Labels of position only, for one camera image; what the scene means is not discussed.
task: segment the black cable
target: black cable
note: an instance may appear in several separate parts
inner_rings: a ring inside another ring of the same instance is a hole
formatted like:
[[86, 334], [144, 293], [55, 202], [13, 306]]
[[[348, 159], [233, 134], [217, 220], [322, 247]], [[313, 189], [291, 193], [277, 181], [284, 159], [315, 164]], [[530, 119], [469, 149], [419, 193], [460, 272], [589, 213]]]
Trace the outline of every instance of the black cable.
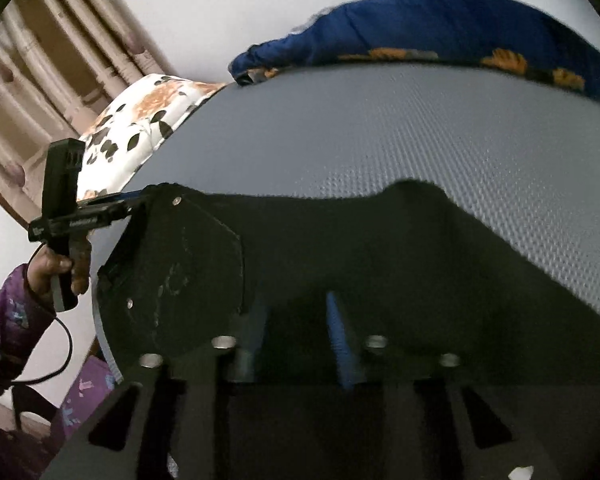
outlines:
[[[38, 254], [38, 251], [43, 247], [44, 245], [40, 245], [36, 251], [33, 253], [33, 255], [31, 256], [31, 258], [29, 259], [29, 263], [31, 263], [31, 261], [33, 260], [34, 256], [36, 256], [36, 254]], [[69, 329], [67, 328], [67, 325], [64, 324], [64, 322], [62, 322], [62, 320], [58, 317], [55, 316], [54, 317], [54, 321], [57, 321], [60, 326], [62, 328], [64, 328], [64, 331], [66, 332], [66, 336], [69, 339], [69, 352], [67, 354], [67, 357], [64, 361], [64, 364], [62, 364], [61, 367], [58, 368], [58, 370], [56, 370], [55, 372], [51, 372], [45, 376], [39, 377], [37, 379], [28, 379], [28, 380], [23, 380], [23, 381], [9, 381], [9, 380], [5, 380], [5, 379], [0, 379], [0, 387], [3, 387], [5, 389], [7, 388], [11, 388], [12, 386], [15, 386], [17, 384], [23, 385], [23, 386], [33, 386], [34, 384], [40, 384], [40, 383], [44, 383], [45, 381], [48, 381], [49, 379], [53, 379], [54, 377], [60, 375], [62, 372], [64, 372], [67, 367], [69, 366], [69, 363], [71, 362], [71, 357], [74, 355], [74, 340], [71, 337], [71, 332], [69, 332]]]

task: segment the purple sleeve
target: purple sleeve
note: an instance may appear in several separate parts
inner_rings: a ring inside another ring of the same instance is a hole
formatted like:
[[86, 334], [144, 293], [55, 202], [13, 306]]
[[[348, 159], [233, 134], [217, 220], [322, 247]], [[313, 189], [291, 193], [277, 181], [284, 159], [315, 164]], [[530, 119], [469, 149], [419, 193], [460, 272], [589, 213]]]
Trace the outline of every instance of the purple sleeve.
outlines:
[[0, 289], [0, 379], [22, 373], [33, 347], [54, 319], [26, 282], [27, 266], [17, 267]]

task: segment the gray textured surface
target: gray textured surface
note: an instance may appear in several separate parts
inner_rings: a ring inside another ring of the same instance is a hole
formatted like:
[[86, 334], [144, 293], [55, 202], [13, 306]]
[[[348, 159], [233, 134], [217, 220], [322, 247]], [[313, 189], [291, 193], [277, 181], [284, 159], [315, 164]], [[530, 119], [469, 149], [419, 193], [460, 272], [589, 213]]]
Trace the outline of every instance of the gray textured surface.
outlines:
[[[600, 104], [501, 73], [353, 65], [231, 86], [126, 190], [342, 197], [403, 178], [439, 185], [600, 312]], [[94, 236], [95, 268], [122, 227]]]

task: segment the white floral pillow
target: white floral pillow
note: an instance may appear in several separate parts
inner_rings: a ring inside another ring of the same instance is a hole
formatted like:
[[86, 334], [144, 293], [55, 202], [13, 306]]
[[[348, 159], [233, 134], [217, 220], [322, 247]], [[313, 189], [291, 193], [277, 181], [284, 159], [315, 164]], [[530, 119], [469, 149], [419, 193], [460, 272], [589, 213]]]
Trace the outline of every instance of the white floral pillow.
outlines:
[[224, 85], [160, 74], [133, 83], [80, 138], [87, 148], [78, 200], [122, 190], [177, 127]]

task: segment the metal bolt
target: metal bolt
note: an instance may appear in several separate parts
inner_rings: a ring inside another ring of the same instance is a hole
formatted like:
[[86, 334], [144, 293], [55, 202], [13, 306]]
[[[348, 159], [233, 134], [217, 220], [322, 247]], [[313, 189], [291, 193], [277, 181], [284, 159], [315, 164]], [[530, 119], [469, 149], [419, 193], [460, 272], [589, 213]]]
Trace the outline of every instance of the metal bolt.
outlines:
[[374, 350], [382, 349], [386, 346], [387, 339], [383, 335], [370, 335], [366, 338], [366, 347]]
[[140, 358], [142, 368], [157, 368], [162, 364], [162, 356], [159, 354], [144, 354]]
[[219, 335], [211, 340], [213, 348], [217, 348], [218, 350], [228, 350], [229, 348], [233, 348], [235, 343], [235, 337], [232, 335]]
[[455, 368], [460, 365], [460, 358], [456, 354], [442, 354], [439, 362], [445, 368]]

